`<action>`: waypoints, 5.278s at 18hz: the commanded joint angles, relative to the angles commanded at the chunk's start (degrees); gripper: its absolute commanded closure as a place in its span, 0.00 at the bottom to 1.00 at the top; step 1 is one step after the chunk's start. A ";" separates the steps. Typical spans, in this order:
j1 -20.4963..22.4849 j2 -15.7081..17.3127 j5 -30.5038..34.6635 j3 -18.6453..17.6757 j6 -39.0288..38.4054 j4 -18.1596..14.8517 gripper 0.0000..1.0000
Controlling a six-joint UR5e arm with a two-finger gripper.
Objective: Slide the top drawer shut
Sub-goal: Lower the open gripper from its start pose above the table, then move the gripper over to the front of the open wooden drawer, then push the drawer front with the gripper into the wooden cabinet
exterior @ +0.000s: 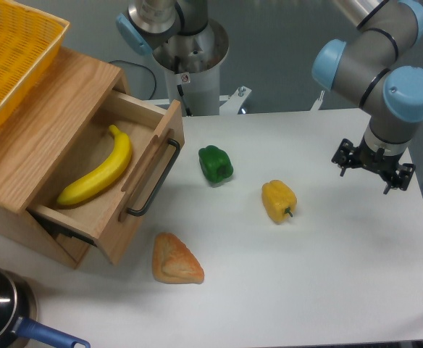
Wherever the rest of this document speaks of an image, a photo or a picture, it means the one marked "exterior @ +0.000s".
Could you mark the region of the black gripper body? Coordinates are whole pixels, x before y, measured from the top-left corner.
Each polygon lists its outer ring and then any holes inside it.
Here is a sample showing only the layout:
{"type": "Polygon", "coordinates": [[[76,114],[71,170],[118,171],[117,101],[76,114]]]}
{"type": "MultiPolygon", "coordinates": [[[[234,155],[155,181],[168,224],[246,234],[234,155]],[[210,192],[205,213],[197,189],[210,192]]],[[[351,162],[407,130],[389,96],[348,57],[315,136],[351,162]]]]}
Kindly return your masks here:
{"type": "Polygon", "coordinates": [[[353,149],[349,162],[351,168],[365,169],[371,173],[378,174],[381,178],[392,178],[396,176],[398,162],[402,154],[388,156],[383,150],[376,152],[369,148],[365,140],[353,149]]]}

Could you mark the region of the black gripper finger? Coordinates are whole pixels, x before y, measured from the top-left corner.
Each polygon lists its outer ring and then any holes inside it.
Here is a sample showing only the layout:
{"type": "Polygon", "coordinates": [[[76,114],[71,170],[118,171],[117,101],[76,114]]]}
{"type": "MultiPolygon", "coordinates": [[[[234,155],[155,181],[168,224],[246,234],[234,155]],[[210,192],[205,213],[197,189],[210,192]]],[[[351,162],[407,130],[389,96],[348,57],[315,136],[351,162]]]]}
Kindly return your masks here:
{"type": "Polygon", "coordinates": [[[406,191],[411,179],[414,176],[416,165],[412,163],[396,163],[391,169],[382,171],[382,179],[386,182],[383,194],[388,194],[390,190],[399,189],[406,191]]]}
{"type": "Polygon", "coordinates": [[[332,157],[332,163],[340,168],[340,177],[345,175],[347,169],[356,169],[359,166],[357,148],[351,141],[344,138],[332,157]]]}

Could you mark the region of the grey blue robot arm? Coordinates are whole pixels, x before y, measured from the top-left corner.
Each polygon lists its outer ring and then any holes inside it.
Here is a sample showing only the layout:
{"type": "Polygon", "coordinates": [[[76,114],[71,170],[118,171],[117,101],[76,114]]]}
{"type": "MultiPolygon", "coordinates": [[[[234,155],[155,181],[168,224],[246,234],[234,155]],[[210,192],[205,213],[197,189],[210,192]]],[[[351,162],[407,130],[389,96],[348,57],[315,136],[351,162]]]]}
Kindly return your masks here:
{"type": "MultiPolygon", "coordinates": [[[[342,170],[378,174],[387,190],[406,190],[413,164],[400,159],[423,122],[423,69],[395,67],[423,35],[417,1],[338,1],[356,26],[352,43],[332,40],[312,65],[313,79],[370,116],[358,146],[343,140],[332,161],[342,170]]],[[[168,96],[184,115],[219,113],[219,67],[229,51],[225,29],[208,14],[206,1],[134,1],[116,19],[117,29],[139,55],[162,66],[168,96]]]]}

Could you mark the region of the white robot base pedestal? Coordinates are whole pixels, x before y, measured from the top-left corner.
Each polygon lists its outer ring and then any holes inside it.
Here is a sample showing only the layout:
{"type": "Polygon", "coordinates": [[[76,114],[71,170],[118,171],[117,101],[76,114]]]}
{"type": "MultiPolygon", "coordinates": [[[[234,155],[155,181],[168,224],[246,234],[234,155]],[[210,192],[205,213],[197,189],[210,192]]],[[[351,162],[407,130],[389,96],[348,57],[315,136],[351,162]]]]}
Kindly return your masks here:
{"type": "Polygon", "coordinates": [[[185,116],[237,115],[246,113],[245,103],[252,90],[239,86],[233,94],[221,95],[220,67],[229,52],[225,29],[210,19],[191,36],[171,37],[153,52],[163,69],[167,93],[182,104],[185,116]]]}

